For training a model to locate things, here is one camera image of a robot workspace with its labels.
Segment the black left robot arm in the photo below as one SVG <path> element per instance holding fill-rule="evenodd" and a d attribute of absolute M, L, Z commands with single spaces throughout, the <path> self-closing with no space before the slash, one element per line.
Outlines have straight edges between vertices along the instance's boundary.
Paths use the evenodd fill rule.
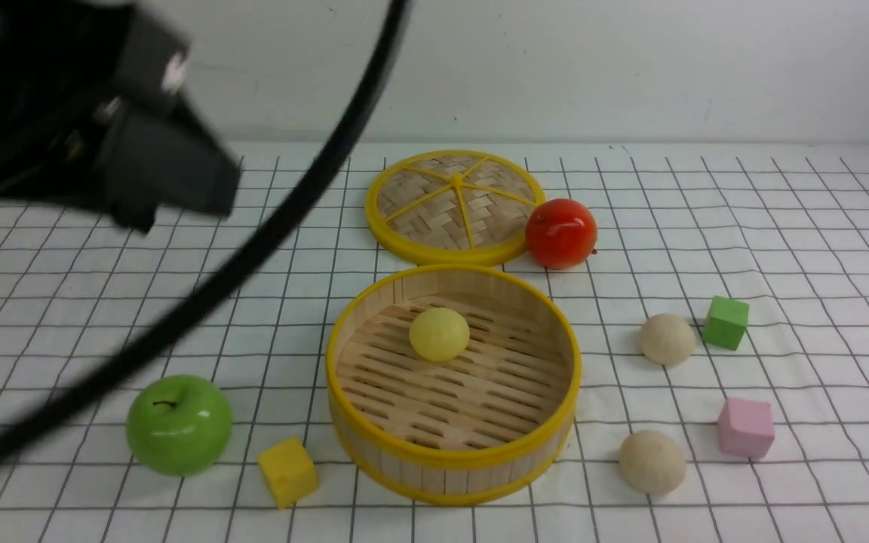
<path fill-rule="evenodd" d="M 142 1 L 0 1 L 0 202 L 147 232 L 227 219 L 238 159 L 184 93 L 189 36 Z"/>

